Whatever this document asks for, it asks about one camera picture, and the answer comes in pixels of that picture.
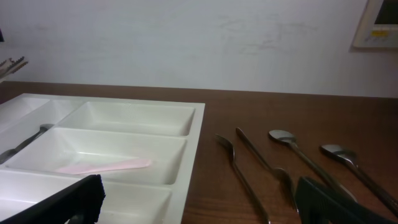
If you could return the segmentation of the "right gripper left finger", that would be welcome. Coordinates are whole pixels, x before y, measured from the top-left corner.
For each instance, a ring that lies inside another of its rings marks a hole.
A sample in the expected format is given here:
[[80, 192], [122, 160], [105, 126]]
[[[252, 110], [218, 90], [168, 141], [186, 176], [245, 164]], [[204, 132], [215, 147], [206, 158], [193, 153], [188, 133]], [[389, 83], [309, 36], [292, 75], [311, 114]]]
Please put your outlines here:
[[95, 224], [105, 197], [101, 176], [89, 175], [1, 223]]

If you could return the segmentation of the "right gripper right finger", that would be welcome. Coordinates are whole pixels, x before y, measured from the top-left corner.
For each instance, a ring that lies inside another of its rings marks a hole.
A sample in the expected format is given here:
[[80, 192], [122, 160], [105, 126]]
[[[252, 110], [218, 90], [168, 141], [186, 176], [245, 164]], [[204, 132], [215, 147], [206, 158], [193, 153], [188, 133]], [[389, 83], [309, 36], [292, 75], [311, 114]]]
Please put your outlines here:
[[303, 224], [397, 224], [309, 177], [299, 178], [295, 201]]

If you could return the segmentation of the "pink plastic knife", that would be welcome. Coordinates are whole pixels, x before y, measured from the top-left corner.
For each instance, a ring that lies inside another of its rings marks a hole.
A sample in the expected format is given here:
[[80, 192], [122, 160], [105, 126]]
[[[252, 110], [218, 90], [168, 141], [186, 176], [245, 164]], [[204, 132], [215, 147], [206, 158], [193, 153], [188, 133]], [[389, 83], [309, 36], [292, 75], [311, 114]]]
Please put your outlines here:
[[115, 170], [141, 169], [149, 167], [151, 165], [152, 161], [150, 159], [130, 159], [101, 165], [78, 164], [66, 166], [57, 169], [56, 172], [63, 174], [81, 175]]

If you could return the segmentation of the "small steel teaspoon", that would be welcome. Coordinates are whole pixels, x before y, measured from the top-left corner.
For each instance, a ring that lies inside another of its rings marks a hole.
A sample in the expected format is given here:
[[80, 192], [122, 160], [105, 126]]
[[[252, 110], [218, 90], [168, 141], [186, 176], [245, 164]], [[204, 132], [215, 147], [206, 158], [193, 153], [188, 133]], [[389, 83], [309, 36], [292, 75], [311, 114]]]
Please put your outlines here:
[[0, 155], [0, 164], [5, 163], [8, 159], [10, 159], [12, 156], [14, 156], [17, 153], [18, 153], [18, 150], [16, 150], [16, 149], [9, 149], [7, 151], [4, 151]]
[[53, 127], [53, 124], [41, 124], [40, 127], [39, 127], [39, 131], [37, 133], [35, 133], [33, 136], [31, 136], [31, 137], [27, 138], [26, 140], [24, 140], [16, 148], [14, 148], [14, 150], [16, 152], [21, 151], [23, 148], [28, 146], [31, 142], [33, 142], [40, 135], [42, 135], [43, 133], [45, 133], [46, 131], [48, 131], [52, 127]]

